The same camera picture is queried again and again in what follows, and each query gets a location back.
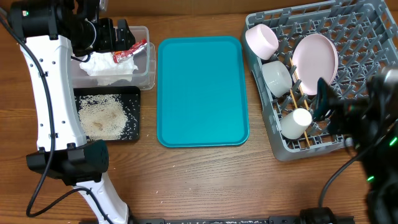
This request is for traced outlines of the grey dishwasher rack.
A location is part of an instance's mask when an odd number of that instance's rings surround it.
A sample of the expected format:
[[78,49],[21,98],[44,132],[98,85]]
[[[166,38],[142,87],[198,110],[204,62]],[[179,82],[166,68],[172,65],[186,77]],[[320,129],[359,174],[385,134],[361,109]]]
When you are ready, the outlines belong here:
[[[256,12],[246,17],[244,30],[258,24],[275,32],[279,49],[270,58],[281,61],[292,74],[295,100],[305,108],[289,57],[293,57],[299,42],[310,34],[327,37],[338,52],[338,71],[331,83],[341,99],[360,99],[367,95],[365,81],[382,67],[397,65],[397,24],[384,1],[325,1],[302,6]],[[327,131],[329,119],[313,122],[298,139],[287,139],[281,134],[280,120],[295,109],[290,92],[276,98],[262,76],[265,60],[255,55],[246,38],[241,39],[248,67],[254,76],[262,103],[262,117],[272,152],[280,161],[291,161],[335,151],[346,145],[342,135]],[[315,96],[307,95],[309,112],[315,108]]]

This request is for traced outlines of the red snack wrapper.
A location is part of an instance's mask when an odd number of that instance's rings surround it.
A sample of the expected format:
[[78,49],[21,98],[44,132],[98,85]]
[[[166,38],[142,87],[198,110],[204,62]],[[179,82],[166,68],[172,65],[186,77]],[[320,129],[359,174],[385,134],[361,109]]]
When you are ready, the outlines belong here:
[[142,39],[141,41],[135,43],[130,49],[123,51],[113,52],[114,63],[121,63],[136,54],[141,53],[147,46],[147,39]]

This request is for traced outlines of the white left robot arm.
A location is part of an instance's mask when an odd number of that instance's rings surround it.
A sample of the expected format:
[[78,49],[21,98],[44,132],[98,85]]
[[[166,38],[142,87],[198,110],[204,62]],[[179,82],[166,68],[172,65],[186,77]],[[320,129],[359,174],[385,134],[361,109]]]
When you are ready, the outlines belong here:
[[127,50],[135,38],[124,19],[100,18],[101,1],[15,1],[1,24],[26,60],[37,112],[37,151],[26,157],[42,178],[60,179],[86,200],[98,223],[133,223],[108,175],[102,140],[88,141],[70,75],[71,61],[93,52]]

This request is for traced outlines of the grey small bowl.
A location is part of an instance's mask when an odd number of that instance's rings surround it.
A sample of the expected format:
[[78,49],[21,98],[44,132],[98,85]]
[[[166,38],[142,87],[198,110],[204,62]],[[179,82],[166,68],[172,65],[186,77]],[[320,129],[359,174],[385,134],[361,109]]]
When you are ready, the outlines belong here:
[[292,87],[292,78],[287,67],[280,61],[265,63],[262,66],[262,76],[271,93],[279,98]]

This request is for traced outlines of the pink round plate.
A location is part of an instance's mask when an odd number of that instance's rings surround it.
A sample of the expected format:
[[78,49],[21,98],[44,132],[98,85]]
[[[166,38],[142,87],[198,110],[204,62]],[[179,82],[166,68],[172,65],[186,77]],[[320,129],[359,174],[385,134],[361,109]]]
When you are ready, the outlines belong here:
[[304,94],[317,94],[317,82],[323,78],[331,84],[338,71],[338,53],[335,45],[324,35],[310,34],[304,37],[294,50],[292,62],[301,80]]

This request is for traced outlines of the white napkin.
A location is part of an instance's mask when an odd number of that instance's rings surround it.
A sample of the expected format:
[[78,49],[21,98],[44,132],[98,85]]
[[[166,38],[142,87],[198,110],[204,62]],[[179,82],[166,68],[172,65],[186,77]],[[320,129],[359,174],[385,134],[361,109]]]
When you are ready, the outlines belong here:
[[128,75],[138,69],[134,58],[129,57],[120,63],[115,63],[112,53],[92,53],[88,62],[81,62],[80,68],[89,76]]

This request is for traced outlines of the teal serving tray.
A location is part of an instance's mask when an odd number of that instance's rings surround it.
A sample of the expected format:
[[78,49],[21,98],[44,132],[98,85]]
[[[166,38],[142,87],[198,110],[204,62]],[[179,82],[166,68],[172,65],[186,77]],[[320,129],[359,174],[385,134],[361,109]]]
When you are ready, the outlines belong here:
[[238,146],[247,141],[248,100],[237,38],[165,39],[157,68],[157,139],[163,146]]

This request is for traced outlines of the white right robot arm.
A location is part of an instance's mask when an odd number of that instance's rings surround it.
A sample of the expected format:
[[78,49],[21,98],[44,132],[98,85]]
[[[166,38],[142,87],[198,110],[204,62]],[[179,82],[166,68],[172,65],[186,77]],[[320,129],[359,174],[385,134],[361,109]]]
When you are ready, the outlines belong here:
[[384,67],[366,81],[368,97],[341,99],[323,78],[317,82],[314,121],[329,119],[330,134],[349,135],[357,154],[342,165],[323,187],[318,207],[303,210],[303,223],[341,223],[324,207],[332,182],[359,161],[370,184],[366,196],[371,223],[397,223],[397,67]]

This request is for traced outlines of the clear plastic bin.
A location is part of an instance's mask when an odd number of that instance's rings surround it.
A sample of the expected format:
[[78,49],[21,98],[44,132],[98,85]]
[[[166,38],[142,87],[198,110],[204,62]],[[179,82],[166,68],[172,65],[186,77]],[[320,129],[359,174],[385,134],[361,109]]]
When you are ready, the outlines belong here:
[[97,86],[136,86],[141,90],[150,90],[155,85],[156,53],[155,45],[150,41],[149,30],[145,26],[130,26],[136,41],[146,39],[144,49],[133,56],[137,67],[130,73],[118,72],[114,75],[89,76],[80,68],[80,62],[71,60],[71,72],[74,88],[93,88]]

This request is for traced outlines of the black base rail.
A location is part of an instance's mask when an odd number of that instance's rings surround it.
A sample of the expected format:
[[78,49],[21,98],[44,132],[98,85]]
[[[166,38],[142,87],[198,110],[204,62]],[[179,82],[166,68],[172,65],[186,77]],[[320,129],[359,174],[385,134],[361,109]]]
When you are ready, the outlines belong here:
[[353,216],[339,217],[329,208],[309,208],[299,215],[269,216],[268,218],[232,218],[232,219],[196,219],[196,220],[165,220],[163,218],[136,219],[131,216],[128,224],[306,224],[336,223],[355,224]]

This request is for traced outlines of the white cup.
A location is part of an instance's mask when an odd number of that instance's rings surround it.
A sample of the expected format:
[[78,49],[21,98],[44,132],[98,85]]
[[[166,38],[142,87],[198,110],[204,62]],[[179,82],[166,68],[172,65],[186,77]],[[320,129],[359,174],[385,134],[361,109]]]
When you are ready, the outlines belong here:
[[280,120],[281,134],[288,139],[298,139],[312,122],[309,111],[297,108]]

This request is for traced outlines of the wooden chopstick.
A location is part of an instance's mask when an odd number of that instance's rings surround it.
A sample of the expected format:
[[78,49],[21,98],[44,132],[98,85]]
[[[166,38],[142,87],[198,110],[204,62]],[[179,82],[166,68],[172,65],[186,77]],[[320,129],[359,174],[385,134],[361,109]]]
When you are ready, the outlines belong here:
[[291,64],[291,66],[292,66],[292,68],[293,68],[293,74],[294,74],[294,77],[295,77],[295,80],[296,80],[296,82],[300,82],[299,84],[298,84],[298,88],[299,88],[299,91],[300,91],[300,94],[301,94],[301,96],[303,97],[303,103],[304,103],[304,105],[305,105],[305,108],[307,109],[307,111],[309,111],[309,106],[308,106],[308,103],[307,103],[307,98],[308,98],[308,96],[303,92],[303,90],[302,90],[302,86],[301,86],[301,80],[298,78],[298,76],[297,76],[297,72],[296,72],[296,66],[294,65],[294,62],[293,62],[293,60],[292,60],[292,57],[289,57],[289,61],[290,61],[290,64]]
[[[295,109],[298,109],[299,107],[297,106],[297,102],[296,102],[296,100],[295,100],[295,95],[294,95],[293,90],[290,89],[289,92],[290,92],[290,96],[291,96],[291,98],[292,98],[293,104],[294,104],[294,106],[295,106]],[[305,137],[307,146],[308,146],[308,148],[310,148],[311,145],[310,145],[310,142],[309,142],[309,139],[308,139],[306,130],[304,130],[303,134],[304,134],[304,137]]]

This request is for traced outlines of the pink bowl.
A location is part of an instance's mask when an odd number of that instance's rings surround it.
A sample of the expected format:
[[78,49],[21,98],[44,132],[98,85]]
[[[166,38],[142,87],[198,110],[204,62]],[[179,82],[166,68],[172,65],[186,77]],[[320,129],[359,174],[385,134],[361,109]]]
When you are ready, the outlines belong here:
[[279,48],[279,41],[272,29],[264,24],[258,24],[245,33],[249,48],[263,60],[269,60]]

